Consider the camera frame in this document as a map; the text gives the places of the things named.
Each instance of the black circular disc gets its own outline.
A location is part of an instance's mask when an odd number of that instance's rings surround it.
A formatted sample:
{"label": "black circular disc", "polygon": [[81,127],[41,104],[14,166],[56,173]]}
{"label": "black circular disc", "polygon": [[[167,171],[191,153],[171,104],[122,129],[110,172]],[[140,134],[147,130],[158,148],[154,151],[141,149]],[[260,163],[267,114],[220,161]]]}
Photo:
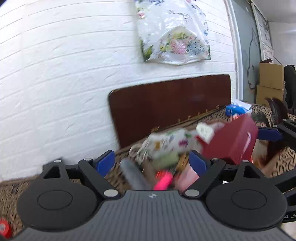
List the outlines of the black circular disc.
{"label": "black circular disc", "polygon": [[206,198],[212,215],[238,229],[267,229],[279,224],[287,210],[287,200],[267,180],[244,178],[213,188]]}
{"label": "black circular disc", "polygon": [[86,222],[97,208],[92,190],[61,178],[41,179],[19,197],[17,212],[25,226],[67,230]]}

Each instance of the red round object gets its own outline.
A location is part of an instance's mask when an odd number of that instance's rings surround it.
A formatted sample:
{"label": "red round object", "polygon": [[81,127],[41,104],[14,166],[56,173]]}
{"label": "red round object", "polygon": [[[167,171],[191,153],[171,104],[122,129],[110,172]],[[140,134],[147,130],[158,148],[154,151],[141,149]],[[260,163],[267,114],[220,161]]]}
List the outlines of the red round object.
{"label": "red round object", "polygon": [[0,219],[0,234],[7,239],[12,236],[11,227],[9,226],[7,220],[3,218]]}

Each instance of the dark brown board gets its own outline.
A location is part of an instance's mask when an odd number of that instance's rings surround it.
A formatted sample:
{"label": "dark brown board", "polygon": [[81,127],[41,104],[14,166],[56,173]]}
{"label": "dark brown board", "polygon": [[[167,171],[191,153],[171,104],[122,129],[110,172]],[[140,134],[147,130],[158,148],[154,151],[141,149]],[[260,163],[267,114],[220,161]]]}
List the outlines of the dark brown board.
{"label": "dark brown board", "polygon": [[152,131],[231,102],[229,75],[162,81],[113,90],[109,105],[121,148]]}

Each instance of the stacked cardboard box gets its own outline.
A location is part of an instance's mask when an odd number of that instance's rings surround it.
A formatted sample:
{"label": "stacked cardboard box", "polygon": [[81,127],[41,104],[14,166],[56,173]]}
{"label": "stacked cardboard box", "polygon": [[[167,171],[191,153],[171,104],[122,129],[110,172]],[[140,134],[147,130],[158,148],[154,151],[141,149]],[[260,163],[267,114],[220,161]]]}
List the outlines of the stacked cardboard box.
{"label": "stacked cardboard box", "polygon": [[257,86],[256,103],[269,107],[265,98],[283,100],[284,67],[278,64],[259,63],[259,85]]}

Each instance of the wall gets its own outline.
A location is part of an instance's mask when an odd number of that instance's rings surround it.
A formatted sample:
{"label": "wall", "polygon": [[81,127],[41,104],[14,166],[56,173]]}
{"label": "wall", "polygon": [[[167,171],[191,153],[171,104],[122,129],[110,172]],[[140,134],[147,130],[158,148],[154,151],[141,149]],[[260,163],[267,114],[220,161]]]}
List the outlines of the wall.
{"label": "wall", "polygon": [[0,8],[0,177],[34,175],[118,149],[107,95],[140,83],[230,74],[235,64],[223,0],[198,1],[211,61],[142,62],[132,0],[8,0]]}
{"label": "wall", "polygon": [[284,65],[296,65],[296,23],[269,22],[274,56]]}

